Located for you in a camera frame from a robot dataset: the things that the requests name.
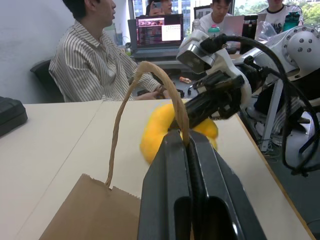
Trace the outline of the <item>silver laptop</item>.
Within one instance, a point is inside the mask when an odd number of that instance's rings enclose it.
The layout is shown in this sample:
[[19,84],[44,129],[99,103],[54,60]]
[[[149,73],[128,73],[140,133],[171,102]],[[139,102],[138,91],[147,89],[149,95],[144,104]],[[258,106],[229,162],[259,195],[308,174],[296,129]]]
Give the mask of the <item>silver laptop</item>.
[[256,21],[257,23],[265,21],[267,14],[249,14],[238,16],[226,16],[224,18],[221,32],[230,36],[242,36],[243,25],[249,20]]

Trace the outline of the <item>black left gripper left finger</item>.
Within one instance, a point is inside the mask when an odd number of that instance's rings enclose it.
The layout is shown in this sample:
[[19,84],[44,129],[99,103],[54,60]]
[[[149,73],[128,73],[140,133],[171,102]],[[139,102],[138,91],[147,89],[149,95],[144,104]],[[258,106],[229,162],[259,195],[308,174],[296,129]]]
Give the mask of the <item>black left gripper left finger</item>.
[[183,140],[172,130],[143,179],[137,240],[190,240],[192,197],[186,164]]

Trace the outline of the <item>bottle with green cap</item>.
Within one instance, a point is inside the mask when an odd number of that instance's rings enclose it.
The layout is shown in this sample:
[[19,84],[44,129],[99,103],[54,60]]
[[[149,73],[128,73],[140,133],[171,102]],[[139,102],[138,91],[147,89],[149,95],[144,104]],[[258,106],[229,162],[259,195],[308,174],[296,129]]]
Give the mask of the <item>bottle with green cap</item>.
[[208,30],[207,30],[207,34],[208,36],[210,37],[217,37],[219,36],[221,33],[221,30],[220,28],[216,25],[216,24],[213,24]]

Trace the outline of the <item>yellow plush toy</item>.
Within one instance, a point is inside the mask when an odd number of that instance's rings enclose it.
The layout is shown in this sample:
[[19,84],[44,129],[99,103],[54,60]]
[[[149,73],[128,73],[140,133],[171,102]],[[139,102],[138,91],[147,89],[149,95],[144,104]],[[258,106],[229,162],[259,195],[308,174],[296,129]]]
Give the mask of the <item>yellow plush toy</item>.
[[[150,115],[139,146],[140,151],[148,164],[153,162],[162,140],[164,136],[167,135],[168,129],[174,119],[175,111],[171,103],[158,106]],[[194,127],[193,130],[206,136],[214,149],[218,149],[217,138],[219,130],[211,119],[204,120]]]

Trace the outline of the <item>man in striped shirt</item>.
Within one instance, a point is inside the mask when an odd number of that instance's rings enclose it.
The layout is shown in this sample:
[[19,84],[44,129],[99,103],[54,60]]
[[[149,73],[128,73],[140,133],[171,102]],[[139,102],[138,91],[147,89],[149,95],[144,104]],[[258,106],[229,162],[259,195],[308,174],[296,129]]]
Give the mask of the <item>man in striped shirt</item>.
[[75,22],[60,39],[49,73],[64,101],[122,101],[138,65],[106,34],[113,0],[62,0]]

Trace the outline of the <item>black case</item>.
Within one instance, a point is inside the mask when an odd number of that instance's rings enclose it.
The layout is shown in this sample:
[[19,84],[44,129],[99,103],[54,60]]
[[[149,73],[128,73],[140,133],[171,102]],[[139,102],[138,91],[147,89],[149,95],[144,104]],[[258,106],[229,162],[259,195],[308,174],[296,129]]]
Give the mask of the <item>black case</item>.
[[0,137],[25,124],[27,120],[26,109],[19,100],[0,96]]

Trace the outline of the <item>black laptop with lit screen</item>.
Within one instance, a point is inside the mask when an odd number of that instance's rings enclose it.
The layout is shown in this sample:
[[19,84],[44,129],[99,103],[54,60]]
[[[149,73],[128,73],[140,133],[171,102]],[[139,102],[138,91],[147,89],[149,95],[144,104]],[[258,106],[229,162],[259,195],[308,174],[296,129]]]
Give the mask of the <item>black laptop with lit screen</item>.
[[138,16],[127,21],[131,57],[136,61],[174,60],[184,40],[184,16]]

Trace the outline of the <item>person in printed white shirt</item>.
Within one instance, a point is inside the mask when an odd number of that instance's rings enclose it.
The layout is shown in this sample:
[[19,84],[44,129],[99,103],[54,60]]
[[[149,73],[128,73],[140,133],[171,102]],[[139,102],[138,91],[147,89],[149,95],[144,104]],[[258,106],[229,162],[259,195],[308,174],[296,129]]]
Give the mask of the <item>person in printed white shirt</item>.
[[267,0],[268,7],[258,14],[266,14],[265,21],[270,23],[277,34],[283,31],[286,16],[289,13],[297,12],[299,14],[298,25],[304,24],[302,9],[297,5],[284,4],[283,0]]

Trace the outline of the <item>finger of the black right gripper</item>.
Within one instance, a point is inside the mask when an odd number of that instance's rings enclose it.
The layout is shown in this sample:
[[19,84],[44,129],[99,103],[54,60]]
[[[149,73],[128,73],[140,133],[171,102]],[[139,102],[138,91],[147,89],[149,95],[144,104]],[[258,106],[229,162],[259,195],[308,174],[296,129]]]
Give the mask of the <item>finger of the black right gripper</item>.
[[[200,110],[200,111],[187,111],[187,120],[189,123],[189,128],[194,128],[206,119],[210,119],[216,111],[212,110]],[[181,117],[182,125],[186,120],[185,114]],[[181,129],[178,120],[174,119],[171,123],[171,129]]]
[[225,93],[201,93],[187,101],[184,106],[190,121],[200,121],[209,117],[222,120],[226,116],[220,108],[225,101]]

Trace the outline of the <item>white metal frame leg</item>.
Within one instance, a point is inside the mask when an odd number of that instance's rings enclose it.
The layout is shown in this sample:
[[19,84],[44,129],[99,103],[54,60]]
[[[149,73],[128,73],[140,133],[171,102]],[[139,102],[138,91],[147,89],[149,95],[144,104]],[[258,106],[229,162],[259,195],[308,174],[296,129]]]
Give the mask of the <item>white metal frame leg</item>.
[[272,96],[270,99],[269,109],[268,109],[266,121],[264,124],[263,135],[261,137],[261,143],[260,143],[259,149],[262,153],[268,150],[269,142],[271,140],[272,129],[273,129],[274,121],[276,118],[277,109],[281,99],[282,91],[283,91],[283,82],[282,80],[279,79],[274,84]]

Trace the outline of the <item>person in white t-shirt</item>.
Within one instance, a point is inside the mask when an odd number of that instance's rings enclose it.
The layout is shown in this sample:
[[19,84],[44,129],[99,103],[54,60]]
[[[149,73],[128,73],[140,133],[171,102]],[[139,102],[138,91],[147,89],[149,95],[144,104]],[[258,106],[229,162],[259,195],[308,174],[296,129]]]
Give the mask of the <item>person in white t-shirt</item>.
[[229,14],[230,5],[232,0],[212,0],[210,7],[212,12],[204,15],[200,21],[200,30],[208,33],[209,28],[215,25],[219,28],[220,33],[223,32],[225,17],[232,16]]

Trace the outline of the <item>person holding phone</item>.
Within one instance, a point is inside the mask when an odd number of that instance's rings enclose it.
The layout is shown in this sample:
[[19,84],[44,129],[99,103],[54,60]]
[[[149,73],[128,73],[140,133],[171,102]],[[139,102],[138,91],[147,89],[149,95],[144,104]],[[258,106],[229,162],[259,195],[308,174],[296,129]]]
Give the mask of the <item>person holding phone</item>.
[[172,0],[148,0],[147,16],[163,16],[172,14]]

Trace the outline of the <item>black office chair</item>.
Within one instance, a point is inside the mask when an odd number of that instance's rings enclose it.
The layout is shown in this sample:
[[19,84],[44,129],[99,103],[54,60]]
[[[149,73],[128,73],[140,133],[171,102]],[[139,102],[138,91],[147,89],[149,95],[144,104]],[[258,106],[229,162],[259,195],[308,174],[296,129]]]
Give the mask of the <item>black office chair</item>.
[[52,103],[63,103],[63,95],[49,73],[50,63],[50,59],[38,62],[30,69],[30,72],[38,79]]

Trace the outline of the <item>teal drinking bottle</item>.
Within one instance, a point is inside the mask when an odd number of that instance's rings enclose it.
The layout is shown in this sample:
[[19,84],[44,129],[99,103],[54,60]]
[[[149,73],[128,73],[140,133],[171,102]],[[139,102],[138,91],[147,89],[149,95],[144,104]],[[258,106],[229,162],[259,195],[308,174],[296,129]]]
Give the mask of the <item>teal drinking bottle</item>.
[[286,32],[292,28],[295,28],[299,25],[300,14],[298,11],[290,12],[285,16],[285,21],[283,24],[282,32]]

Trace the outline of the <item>brown paper bag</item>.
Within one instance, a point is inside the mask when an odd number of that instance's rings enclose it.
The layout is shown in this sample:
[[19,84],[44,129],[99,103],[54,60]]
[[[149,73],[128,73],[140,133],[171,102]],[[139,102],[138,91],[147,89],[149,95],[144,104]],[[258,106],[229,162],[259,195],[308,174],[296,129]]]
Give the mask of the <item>brown paper bag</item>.
[[[147,72],[154,73],[167,88],[174,118],[180,125],[180,129],[168,130],[168,133],[178,131],[187,150],[187,111],[168,75],[157,65],[143,61],[134,74],[131,87],[134,88]],[[106,181],[82,174],[39,240],[137,240],[141,198],[111,186],[120,121],[125,106],[125,102],[120,105],[115,118]]]

